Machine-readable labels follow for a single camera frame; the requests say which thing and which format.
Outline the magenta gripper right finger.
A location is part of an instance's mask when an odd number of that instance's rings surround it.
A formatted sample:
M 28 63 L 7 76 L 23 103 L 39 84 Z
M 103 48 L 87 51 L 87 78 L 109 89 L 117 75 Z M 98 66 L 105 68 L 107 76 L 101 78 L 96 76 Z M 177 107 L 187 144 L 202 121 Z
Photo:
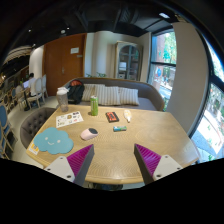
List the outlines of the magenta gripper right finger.
M 134 145 L 134 155 L 145 185 L 182 169 L 171 156 L 159 155 L 139 144 Z

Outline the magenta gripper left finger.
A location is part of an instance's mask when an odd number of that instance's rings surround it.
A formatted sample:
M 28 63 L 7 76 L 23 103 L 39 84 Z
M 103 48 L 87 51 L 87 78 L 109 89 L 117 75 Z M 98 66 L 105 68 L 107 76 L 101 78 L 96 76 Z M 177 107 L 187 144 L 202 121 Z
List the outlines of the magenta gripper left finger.
M 94 145 L 91 144 L 68 157 L 59 156 L 45 168 L 45 171 L 82 186 L 93 157 Z

